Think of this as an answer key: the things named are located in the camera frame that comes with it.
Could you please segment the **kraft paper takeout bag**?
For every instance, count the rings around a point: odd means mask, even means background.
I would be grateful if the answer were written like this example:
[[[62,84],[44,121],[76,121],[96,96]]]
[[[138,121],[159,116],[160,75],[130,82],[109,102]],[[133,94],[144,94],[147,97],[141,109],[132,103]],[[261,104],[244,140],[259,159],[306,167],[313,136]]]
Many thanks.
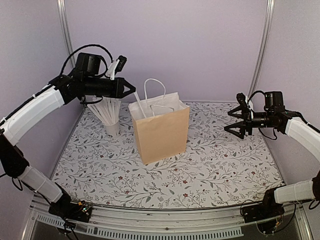
[[[141,102],[147,118],[143,117],[137,101],[128,105],[136,146],[144,165],[185,152],[190,119],[190,107],[180,100],[177,92],[167,94],[163,87],[161,95],[149,98],[149,81],[164,86],[154,78],[145,80]]]

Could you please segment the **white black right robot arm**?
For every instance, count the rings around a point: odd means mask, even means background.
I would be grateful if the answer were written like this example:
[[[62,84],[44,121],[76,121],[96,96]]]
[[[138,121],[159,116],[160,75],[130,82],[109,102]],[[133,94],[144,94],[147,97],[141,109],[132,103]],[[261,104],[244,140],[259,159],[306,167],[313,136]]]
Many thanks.
[[[287,228],[299,208],[307,216],[320,212],[320,129],[312,126],[301,108],[285,106],[280,91],[237,93],[236,107],[228,111],[234,123],[223,129],[247,139],[260,133],[284,178],[280,186],[262,192],[260,200],[245,200],[240,215],[261,234]]]

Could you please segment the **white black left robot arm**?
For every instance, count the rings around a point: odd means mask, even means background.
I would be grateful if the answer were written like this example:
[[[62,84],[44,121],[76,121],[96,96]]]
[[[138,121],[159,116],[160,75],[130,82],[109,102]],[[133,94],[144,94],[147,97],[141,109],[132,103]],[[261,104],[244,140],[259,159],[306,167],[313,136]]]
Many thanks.
[[[41,195],[49,203],[48,212],[63,220],[87,223],[92,208],[84,200],[73,202],[58,183],[30,165],[17,144],[47,115],[74,99],[86,96],[122,99],[135,92],[133,85],[116,76],[127,58],[120,55],[100,73],[103,60],[101,55],[81,52],[69,74],[60,73],[0,122],[0,162],[5,174]]]

